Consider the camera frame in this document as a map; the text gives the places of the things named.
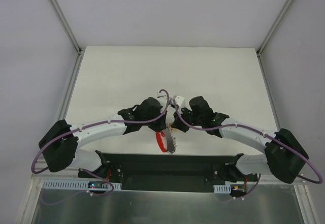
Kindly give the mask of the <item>keyring holder with rings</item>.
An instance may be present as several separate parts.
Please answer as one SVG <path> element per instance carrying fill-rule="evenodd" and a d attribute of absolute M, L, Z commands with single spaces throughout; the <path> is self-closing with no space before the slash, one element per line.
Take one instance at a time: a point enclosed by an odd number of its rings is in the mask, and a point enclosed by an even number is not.
<path fill-rule="evenodd" d="M 155 137 L 159 149 L 163 153 L 173 154 L 176 151 L 176 140 L 171 134 L 169 128 L 162 130 L 161 132 L 156 132 Z"/>

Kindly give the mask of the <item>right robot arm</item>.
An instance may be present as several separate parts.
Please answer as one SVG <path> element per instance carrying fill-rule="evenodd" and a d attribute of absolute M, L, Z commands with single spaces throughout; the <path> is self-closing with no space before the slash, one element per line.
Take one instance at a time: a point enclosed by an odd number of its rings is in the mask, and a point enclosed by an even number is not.
<path fill-rule="evenodd" d="M 227 114 L 214 112 L 202 96 L 191 99 L 189 108 L 181 97 L 173 98 L 171 105 L 175 108 L 173 128 L 183 132 L 189 129 L 206 132 L 259 151 L 257 155 L 238 155 L 229 167 L 229 176 L 233 180 L 241 180 L 248 174 L 261 174 L 273 175 L 291 184 L 309 158 L 291 131 L 262 130 L 243 124 Z"/>

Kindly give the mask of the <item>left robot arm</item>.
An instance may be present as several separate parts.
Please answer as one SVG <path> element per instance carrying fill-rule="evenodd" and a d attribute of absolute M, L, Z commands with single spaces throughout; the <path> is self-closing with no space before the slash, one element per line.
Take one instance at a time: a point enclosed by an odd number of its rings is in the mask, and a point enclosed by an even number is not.
<path fill-rule="evenodd" d="M 85 151 L 83 146 L 113 136 L 122 136 L 139 131 L 142 127 L 160 132 L 167 128 L 166 115 L 170 98 L 149 97 L 141 104 L 118 111 L 116 114 L 93 123 L 69 124 L 57 121 L 39 142 L 40 151 L 47 166 L 36 170 L 35 159 L 31 171 L 40 174 L 46 170 L 59 172 L 68 167 L 87 169 L 97 178 L 104 177 L 107 165 L 98 150 Z"/>

